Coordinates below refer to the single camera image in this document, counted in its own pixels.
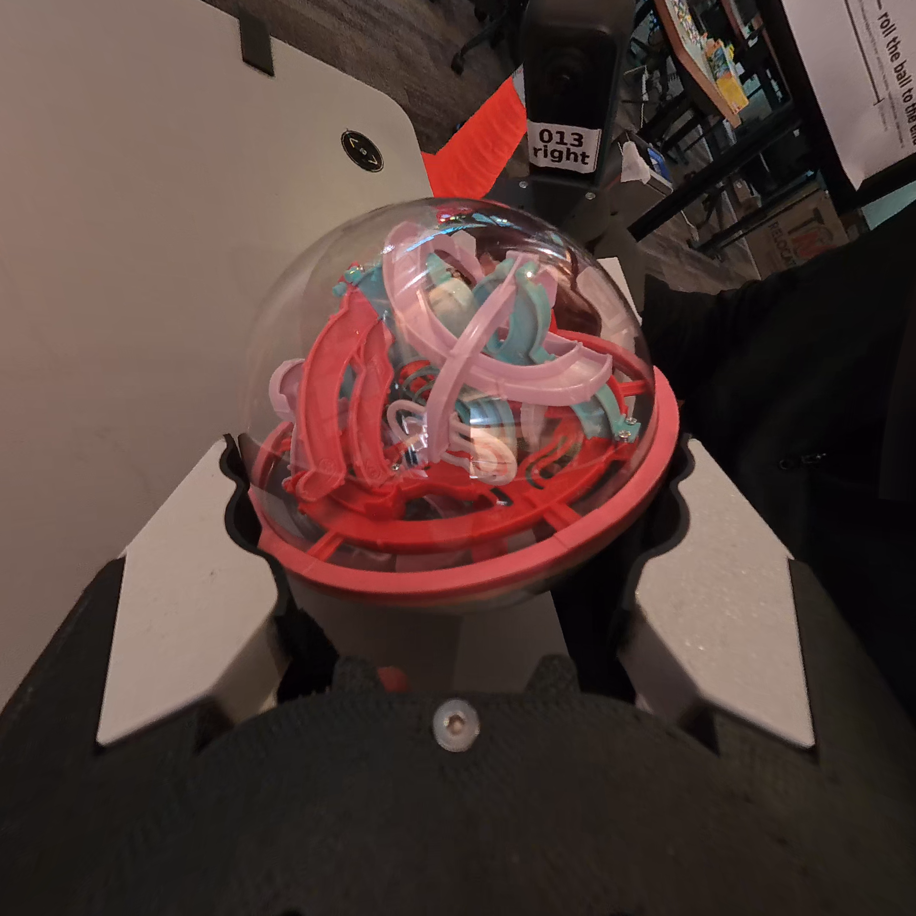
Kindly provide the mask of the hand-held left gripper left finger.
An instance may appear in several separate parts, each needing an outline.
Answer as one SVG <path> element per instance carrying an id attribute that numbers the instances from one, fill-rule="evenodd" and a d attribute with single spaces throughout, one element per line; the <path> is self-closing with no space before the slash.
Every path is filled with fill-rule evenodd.
<path id="1" fill-rule="evenodd" d="M 288 664 L 281 572 L 232 529 L 249 509 L 235 441 L 214 443 L 121 555 L 124 562 L 96 731 L 106 748 L 209 706 L 231 725 L 266 712 Z"/>

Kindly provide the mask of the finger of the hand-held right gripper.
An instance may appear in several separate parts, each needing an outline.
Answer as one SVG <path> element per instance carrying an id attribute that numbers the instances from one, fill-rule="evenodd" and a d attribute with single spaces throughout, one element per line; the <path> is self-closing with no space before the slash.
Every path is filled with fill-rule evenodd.
<path id="1" fill-rule="evenodd" d="M 633 236 L 603 233 L 593 244 L 593 255 L 641 319 L 645 307 L 646 259 Z"/>

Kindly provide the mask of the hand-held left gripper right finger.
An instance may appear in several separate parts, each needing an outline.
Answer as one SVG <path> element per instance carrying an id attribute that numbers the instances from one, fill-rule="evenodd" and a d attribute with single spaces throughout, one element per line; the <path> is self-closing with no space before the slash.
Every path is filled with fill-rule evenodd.
<path id="1" fill-rule="evenodd" d="M 679 726 L 727 714 L 796 749 L 815 731 L 791 553 L 704 445 L 681 441 L 674 530 L 628 588 L 621 660 L 636 706 Z"/>

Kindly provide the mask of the clear maze ball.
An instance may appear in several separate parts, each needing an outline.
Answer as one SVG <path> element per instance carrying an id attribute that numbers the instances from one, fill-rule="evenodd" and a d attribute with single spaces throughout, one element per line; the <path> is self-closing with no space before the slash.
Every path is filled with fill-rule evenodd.
<path id="1" fill-rule="evenodd" d="M 258 548 L 341 598 L 549 590 L 648 509 L 679 407 L 620 285 L 483 200 L 393 204 L 289 265 L 250 342 Z"/>

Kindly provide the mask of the black office chair base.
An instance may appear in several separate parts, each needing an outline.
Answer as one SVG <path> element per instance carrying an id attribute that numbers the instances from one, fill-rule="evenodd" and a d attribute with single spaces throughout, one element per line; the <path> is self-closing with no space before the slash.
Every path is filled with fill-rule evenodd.
<path id="1" fill-rule="evenodd" d="M 520 31 L 528 1 L 473 1 L 473 12 L 479 24 L 478 31 L 454 53 L 451 70 L 461 76 L 468 55 L 487 44 L 495 50 L 500 44 L 507 46 L 514 67 L 522 63 Z"/>

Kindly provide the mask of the orange safety cone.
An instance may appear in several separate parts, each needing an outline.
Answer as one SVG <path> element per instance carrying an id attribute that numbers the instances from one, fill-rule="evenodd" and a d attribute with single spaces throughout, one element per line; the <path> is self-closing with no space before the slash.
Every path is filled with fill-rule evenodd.
<path id="1" fill-rule="evenodd" d="M 421 154 L 441 219 L 484 200 L 527 134 L 523 69 L 511 76 L 435 153 Z"/>

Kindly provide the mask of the printed cardboard box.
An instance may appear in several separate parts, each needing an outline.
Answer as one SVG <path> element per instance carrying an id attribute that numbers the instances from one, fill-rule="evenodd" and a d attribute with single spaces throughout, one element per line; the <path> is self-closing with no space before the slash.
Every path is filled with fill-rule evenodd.
<path id="1" fill-rule="evenodd" d="M 764 280 L 846 245 L 856 233 L 855 228 L 849 232 L 826 190 L 808 189 L 751 231 L 746 241 Z"/>

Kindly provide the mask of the round desk control panel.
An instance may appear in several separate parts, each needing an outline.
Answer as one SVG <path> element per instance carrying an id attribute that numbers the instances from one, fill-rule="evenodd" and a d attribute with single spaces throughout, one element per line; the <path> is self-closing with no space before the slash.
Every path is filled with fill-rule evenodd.
<path id="1" fill-rule="evenodd" d="M 346 130 L 341 135 L 344 154 L 361 170 L 377 174 L 384 168 L 384 158 L 379 148 L 366 135 Z"/>

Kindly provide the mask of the white paper instruction sheet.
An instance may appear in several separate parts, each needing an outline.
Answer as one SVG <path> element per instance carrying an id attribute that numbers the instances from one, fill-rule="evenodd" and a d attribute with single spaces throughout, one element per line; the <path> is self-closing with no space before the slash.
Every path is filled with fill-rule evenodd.
<path id="1" fill-rule="evenodd" d="M 915 3 L 782 6 L 845 176 L 860 189 L 915 151 Z"/>

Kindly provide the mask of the black desk bracket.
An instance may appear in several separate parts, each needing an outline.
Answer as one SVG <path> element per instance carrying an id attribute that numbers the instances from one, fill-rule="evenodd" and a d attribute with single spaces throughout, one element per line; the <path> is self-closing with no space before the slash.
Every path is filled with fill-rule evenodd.
<path id="1" fill-rule="evenodd" d="M 247 66 L 275 77 L 271 36 L 267 24 L 246 10 L 237 13 L 240 51 Z"/>

